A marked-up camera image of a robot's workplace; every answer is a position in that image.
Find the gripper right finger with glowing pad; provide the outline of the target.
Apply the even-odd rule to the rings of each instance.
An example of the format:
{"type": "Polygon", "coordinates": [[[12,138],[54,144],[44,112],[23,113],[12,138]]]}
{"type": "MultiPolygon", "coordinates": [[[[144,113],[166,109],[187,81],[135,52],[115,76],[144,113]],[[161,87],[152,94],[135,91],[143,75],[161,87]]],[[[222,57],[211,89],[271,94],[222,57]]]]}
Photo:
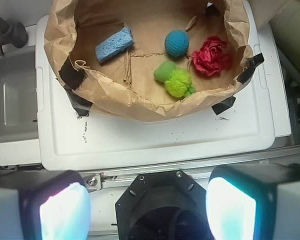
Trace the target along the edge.
{"type": "Polygon", "coordinates": [[[217,166],[205,206],[217,240],[300,240],[300,163],[217,166]]]}

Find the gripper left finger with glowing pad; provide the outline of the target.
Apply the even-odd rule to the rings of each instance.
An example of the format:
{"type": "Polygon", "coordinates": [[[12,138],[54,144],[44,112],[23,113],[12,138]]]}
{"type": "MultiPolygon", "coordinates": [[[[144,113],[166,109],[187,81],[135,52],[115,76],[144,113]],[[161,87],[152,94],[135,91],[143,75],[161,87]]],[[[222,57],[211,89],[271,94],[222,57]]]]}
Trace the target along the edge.
{"type": "Polygon", "coordinates": [[[91,200],[73,170],[0,170],[0,240],[85,240],[91,200]]]}

